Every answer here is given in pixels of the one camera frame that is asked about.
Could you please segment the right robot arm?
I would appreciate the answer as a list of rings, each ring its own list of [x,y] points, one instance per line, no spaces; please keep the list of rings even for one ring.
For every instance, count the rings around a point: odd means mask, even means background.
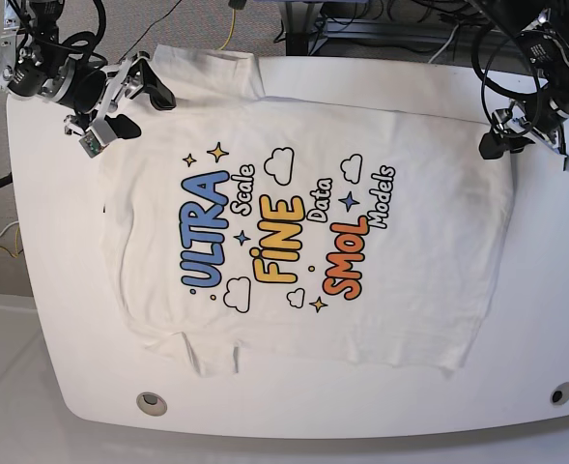
[[[149,54],[125,55],[110,64],[96,53],[107,16],[101,1],[94,5],[97,30],[61,39],[63,1],[6,1],[0,39],[0,89],[69,109],[65,134],[77,136],[91,157],[118,139],[142,134],[128,116],[116,113],[120,101],[145,94],[157,111],[176,108],[176,98],[152,69]]]

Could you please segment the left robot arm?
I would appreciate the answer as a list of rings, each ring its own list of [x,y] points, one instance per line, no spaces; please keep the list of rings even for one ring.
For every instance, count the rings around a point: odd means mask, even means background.
[[[474,1],[488,19],[475,34],[470,57],[481,81],[480,99],[490,124],[479,153],[484,160],[518,154],[541,144],[569,168],[565,122],[569,119],[569,1]],[[535,90],[508,90],[489,77],[499,52],[520,52]]]

